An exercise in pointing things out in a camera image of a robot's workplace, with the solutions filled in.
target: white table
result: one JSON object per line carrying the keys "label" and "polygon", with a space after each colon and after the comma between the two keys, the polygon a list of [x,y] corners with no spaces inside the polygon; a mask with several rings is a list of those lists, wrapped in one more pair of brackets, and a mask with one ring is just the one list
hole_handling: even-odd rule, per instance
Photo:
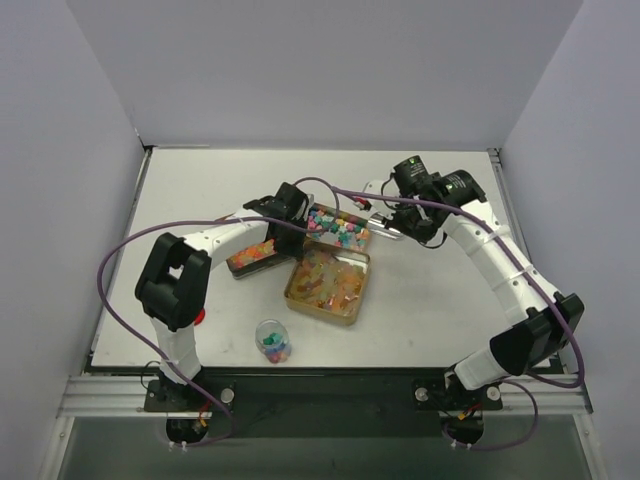
{"label": "white table", "polygon": [[[274,194],[283,181],[304,176],[361,190],[366,181],[387,178],[395,164],[416,153],[430,172],[469,171],[499,219],[507,221],[484,152],[154,149],[130,231],[173,220],[217,218],[249,200]],[[306,183],[301,188],[332,205],[333,197],[322,185]],[[347,199],[342,207],[357,212]],[[158,235],[125,248],[110,293],[116,310],[154,340],[151,323],[133,292]],[[231,277],[226,265],[218,266],[211,272],[206,318],[196,327],[202,364],[271,366],[254,344],[255,327],[266,318],[280,320],[289,331],[293,353],[282,364],[287,367],[448,367],[506,328],[498,301],[453,241],[432,251],[410,239],[394,242],[374,236],[368,253],[370,282],[358,321],[349,328],[286,307],[283,291],[293,263],[240,281]],[[103,313],[94,342],[94,367],[141,367],[155,358]]]}

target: gray floor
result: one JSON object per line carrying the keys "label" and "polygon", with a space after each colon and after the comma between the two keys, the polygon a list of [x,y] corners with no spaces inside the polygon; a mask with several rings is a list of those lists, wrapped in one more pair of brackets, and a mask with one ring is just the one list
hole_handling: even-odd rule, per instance
{"label": "gray floor", "polygon": [[[483,442],[513,439],[530,419],[487,419]],[[429,439],[255,439],[169,451],[161,420],[78,419],[61,479],[544,479],[589,473],[571,417],[541,419],[526,445],[499,453]]]}

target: bolt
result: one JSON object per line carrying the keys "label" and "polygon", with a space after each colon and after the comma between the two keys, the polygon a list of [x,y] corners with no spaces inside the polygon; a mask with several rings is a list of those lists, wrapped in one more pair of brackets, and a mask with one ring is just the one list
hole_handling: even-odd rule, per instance
{"label": "bolt", "polygon": [[420,388],[416,388],[416,400],[418,400],[419,402],[426,402],[427,400],[429,400],[429,393],[427,392],[427,389],[424,387],[420,387]]}
{"label": "bolt", "polygon": [[498,387],[487,388],[487,398],[493,402],[500,400],[500,390]]}
{"label": "bolt", "polygon": [[227,405],[233,402],[233,397],[235,396],[235,392],[230,388],[225,388],[220,392],[220,400],[222,400],[222,403],[226,403]]}

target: transparent jar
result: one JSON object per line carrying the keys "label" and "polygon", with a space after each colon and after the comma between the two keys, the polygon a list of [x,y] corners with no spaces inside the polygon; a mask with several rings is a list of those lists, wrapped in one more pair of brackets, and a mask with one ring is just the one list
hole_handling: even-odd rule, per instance
{"label": "transparent jar", "polygon": [[256,327],[256,346],[271,363],[282,363],[291,355],[289,334],[277,320],[265,320]]}

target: wall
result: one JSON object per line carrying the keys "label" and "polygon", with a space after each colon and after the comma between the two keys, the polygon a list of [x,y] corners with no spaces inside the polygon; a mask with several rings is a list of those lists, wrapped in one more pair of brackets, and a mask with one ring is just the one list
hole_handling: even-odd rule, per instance
{"label": "wall", "polygon": [[62,0],[0,8],[0,478],[35,478],[141,145]]}
{"label": "wall", "polygon": [[640,3],[586,0],[503,159],[534,260],[587,313],[578,339],[613,479],[638,478]]}
{"label": "wall", "polygon": [[503,145],[580,0],[68,0],[146,144]]}

